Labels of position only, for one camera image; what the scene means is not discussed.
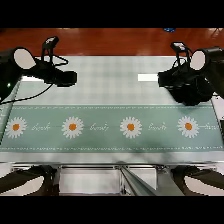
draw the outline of brown floor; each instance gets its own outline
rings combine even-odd
[[[162,28],[8,28],[0,32],[0,51],[16,46],[40,56],[41,45],[49,36],[60,38],[58,55],[175,55],[172,41],[183,41],[192,50],[224,47],[224,29],[177,28],[168,33]]]

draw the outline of tabletop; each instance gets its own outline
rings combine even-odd
[[[217,120],[223,101],[186,107],[158,86],[156,74],[170,69],[175,57],[65,58],[69,64],[60,69],[77,72],[75,86],[53,86],[37,98],[1,107],[1,162],[223,161]],[[139,74],[152,78],[139,81]],[[46,87],[41,80],[24,78],[10,97],[33,96]]]

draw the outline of daisy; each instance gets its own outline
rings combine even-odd
[[[75,138],[76,136],[79,136],[82,134],[83,130],[83,122],[78,117],[69,117],[66,119],[65,122],[63,122],[63,129],[64,135],[66,135],[66,138]]]
[[[179,128],[179,131],[182,131],[182,135],[189,138],[194,138],[199,133],[199,127],[197,124],[197,121],[194,120],[194,118],[190,117],[182,117],[178,121],[177,127]]]
[[[8,138],[17,138],[26,130],[26,121],[22,117],[15,117],[6,126],[6,135]]]
[[[126,117],[121,122],[121,129],[120,131],[123,131],[123,135],[126,136],[126,138],[135,138],[136,136],[139,136],[141,134],[141,123],[138,119],[134,117]]]

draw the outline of blue object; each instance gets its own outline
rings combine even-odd
[[[176,28],[163,28],[166,32],[174,32]]]

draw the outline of red floor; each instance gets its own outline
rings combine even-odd
[[[60,38],[58,55],[175,55],[172,41],[183,41],[192,50],[224,47],[224,29],[177,28],[167,33],[162,28],[8,28],[0,32],[0,51],[16,46],[40,56],[41,45],[49,36]]]

